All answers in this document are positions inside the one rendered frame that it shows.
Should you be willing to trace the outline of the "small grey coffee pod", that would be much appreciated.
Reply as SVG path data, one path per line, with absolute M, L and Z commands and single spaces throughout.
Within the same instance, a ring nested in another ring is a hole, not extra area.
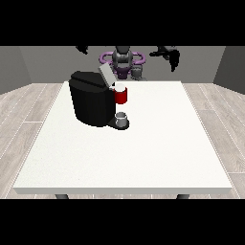
M 141 80 L 143 73 L 143 66 L 142 65 L 134 65 L 131 69 L 131 78 L 135 80 Z

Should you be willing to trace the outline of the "red pod holder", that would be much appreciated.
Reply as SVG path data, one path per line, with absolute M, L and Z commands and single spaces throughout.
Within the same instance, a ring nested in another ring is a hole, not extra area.
M 127 102 L 127 88 L 122 83 L 117 83 L 114 88 L 115 103 L 124 104 Z

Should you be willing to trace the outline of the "pale grey machine lid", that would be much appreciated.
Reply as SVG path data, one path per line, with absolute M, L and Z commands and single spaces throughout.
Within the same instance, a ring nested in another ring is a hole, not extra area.
M 99 67 L 99 71 L 108 87 L 111 87 L 117 80 L 108 63 L 102 64 Z

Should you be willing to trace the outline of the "black coffee machine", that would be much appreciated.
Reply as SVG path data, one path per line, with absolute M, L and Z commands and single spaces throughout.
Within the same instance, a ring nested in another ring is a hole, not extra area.
M 129 127 L 116 126 L 114 88 L 108 87 L 100 73 L 76 71 L 71 75 L 69 87 L 76 117 L 87 125 L 111 126 L 118 130 Z

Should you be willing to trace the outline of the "small grey cup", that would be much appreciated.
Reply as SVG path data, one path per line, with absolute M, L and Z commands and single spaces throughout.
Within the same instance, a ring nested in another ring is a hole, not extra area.
M 127 116 L 124 112 L 118 112 L 115 115 L 115 120 L 116 120 L 116 126 L 118 127 L 124 127 L 127 124 Z

